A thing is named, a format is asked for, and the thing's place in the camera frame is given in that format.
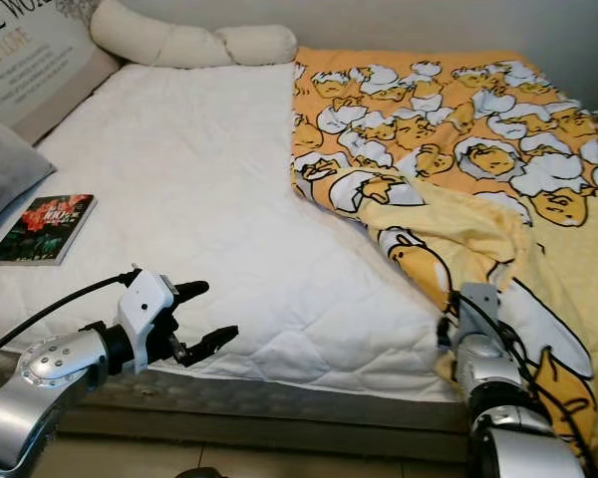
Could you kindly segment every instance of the gray pillow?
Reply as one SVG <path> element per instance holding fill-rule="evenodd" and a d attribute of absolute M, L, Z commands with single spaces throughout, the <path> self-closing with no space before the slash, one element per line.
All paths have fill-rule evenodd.
<path fill-rule="evenodd" d="M 55 170 L 38 151 L 0 124 L 0 211 Z"/>

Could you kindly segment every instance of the tile floor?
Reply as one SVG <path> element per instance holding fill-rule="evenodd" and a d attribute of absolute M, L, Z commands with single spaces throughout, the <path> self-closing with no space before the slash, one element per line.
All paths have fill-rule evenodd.
<path fill-rule="evenodd" d="M 230 478 L 465 476 L 459 466 L 438 463 L 62 436 L 44 452 L 33 477 L 175 478 L 196 466 L 213 466 Z"/>

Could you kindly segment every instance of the black cable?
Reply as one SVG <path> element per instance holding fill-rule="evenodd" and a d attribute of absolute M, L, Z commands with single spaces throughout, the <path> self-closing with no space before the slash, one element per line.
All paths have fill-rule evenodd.
<path fill-rule="evenodd" d="M 462 300 L 467 302 L 467 304 L 470 307 L 472 307 L 475 311 L 477 311 L 478 314 L 487 322 L 487 324 L 498 335 L 501 342 L 505 346 L 506 350 L 510 354 L 513 355 L 513 357 L 516 359 L 516 362 L 518 362 L 518 365 L 521 367 L 521 375 L 525 375 L 524 378 L 529 383 L 530 391 L 534 395 L 534 398 L 539 399 L 538 393 L 542 393 L 562 413 L 562 415 L 567 420 L 567 424 L 571 428 L 571 431 L 574 435 L 574 439 L 578 443 L 580 452 L 582 453 L 582 455 L 585 459 L 585 465 L 587 466 L 588 476 L 590 476 L 591 478 L 597 478 L 598 477 L 598 468 L 596 466 L 596 462 L 594 461 L 594 458 L 591 454 L 591 450 L 587 446 L 587 443 L 585 442 L 585 440 L 582 436 L 582 433 L 580 433 L 580 429 L 578 428 L 578 425 L 576 424 L 575 420 L 571 416 L 571 413 L 569 413 L 569 410 L 567 410 L 565 405 L 563 405 L 562 402 L 560 400 L 558 400 L 558 398 L 556 398 L 554 395 L 552 395 L 549 391 L 547 391 L 541 385 L 536 383 L 534 376 L 529 371 L 529 368 L 527 367 L 527 348 L 525 347 L 525 344 L 523 343 L 520 336 L 518 334 L 516 334 L 514 331 L 515 339 L 513 342 L 517 342 L 520 345 L 520 347 L 523 351 L 524 358 L 522 358 L 520 356 L 520 354 L 518 353 L 516 348 L 513 346 L 513 342 L 511 343 L 510 340 L 505 336 L 505 333 L 501 331 L 501 327 L 495 321 L 493 321 L 491 319 L 491 317 L 481 307 L 479 307 L 472 299 L 464 296 L 460 292 L 455 292 L 455 294 L 457 294 Z"/>
<path fill-rule="evenodd" d="M 90 286 L 87 286 L 84 289 L 80 289 L 79 291 L 76 291 L 73 294 L 69 294 L 67 297 L 60 299 L 58 302 L 51 304 L 50 306 L 44 308 L 42 311 L 31 316 L 29 319 L 24 321 L 22 324 L 17 326 L 15 329 L 8 332 L 6 335 L 2 336 L 0 338 L 0 349 L 2 349 L 4 346 L 9 344 L 16 337 L 18 337 L 24 331 L 26 331 L 31 326 L 36 324 L 42 318 L 48 316 L 53 311 L 60 309 L 62 306 L 70 303 L 71 301 L 78 299 L 79 297 L 82 297 L 86 294 L 97 291 L 98 289 L 102 289 L 103 287 L 109 286 L 111 284 L 115 284 L 116 282 L 124 284 L 128 287 L 129 284 L 140 273 L 140 271 L 141 271 L 141 269 L 134 269 L 131 272 L 126 272 L 124 274 L 119 274 L 117 276 L 110 277 L 109 279 L 105 279 L 104 281 L 96 282 L 95 284 L 91 284 Z"/>

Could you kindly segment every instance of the book cover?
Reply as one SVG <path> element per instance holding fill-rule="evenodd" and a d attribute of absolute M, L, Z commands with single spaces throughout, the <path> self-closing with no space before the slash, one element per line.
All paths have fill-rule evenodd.
<path fill-rule="evenodd" d="M 0 242 L 0 265 L 57 265 L 95 206 L 93 194 L 34 199 Z"/>

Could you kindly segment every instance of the bed frame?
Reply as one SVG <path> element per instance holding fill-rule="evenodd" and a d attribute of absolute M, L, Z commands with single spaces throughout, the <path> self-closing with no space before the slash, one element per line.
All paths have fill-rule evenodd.
<path fill-rule="evenodd" d="M 0 353 L 0 385 L 16 360 L 15 354 Z M 464 462 L 467 419 L 460 403 L 147 371 L 112 377 L 70 410 L 59 430 Z"/>

